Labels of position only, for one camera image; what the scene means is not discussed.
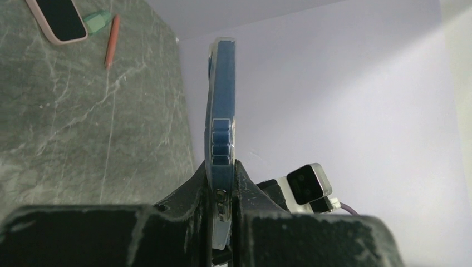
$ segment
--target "phone screen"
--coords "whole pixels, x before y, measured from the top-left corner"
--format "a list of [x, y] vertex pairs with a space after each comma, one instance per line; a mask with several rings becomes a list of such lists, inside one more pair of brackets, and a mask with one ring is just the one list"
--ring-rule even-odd
[[59, 40], [70, 41], [87, 35], [72, 0], [36, 0], [36, 2]]

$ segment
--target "white backdrop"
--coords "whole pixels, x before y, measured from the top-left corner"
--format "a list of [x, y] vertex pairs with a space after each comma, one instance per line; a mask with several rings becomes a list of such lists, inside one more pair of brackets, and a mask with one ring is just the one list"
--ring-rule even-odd
[[472, 264], [439, 1], [344, 1], [182, 41], [197, 163], [217, 36], [237, 39], [236, 155], [255, 182], [319, 162], [409, 266]]
[[180, 40], [342, 0], [146, 0]]

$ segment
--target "red pencil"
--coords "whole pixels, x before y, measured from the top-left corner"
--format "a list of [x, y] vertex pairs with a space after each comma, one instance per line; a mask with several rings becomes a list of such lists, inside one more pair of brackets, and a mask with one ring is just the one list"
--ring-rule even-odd
[[113, 18], [111, 25], [110, 39], [108, 40], [108, 48], [106, 50], [105, 68], [110, 69], [113, 63], [113, 56], [115, 55], [116, 41], [118, 40], [118, 31], [120, 30], [120, 15]]

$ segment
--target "smartphone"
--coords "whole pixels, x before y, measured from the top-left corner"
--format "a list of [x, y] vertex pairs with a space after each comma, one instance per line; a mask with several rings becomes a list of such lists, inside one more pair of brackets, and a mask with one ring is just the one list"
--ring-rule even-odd
[[46, 38], [55, 45], [85, 40], [87, 30], [72, 0], [26, 0]]

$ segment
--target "gray marble surface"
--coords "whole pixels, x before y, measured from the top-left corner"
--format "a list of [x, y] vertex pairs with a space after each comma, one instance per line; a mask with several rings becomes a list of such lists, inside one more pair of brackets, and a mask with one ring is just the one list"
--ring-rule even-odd
[[24, 204], [154, 203], [193, 174], [171, 29], [143, 0], [75, 1], [110, 26], [54, 46], [23, 0], [0, 1], [0, 220]]

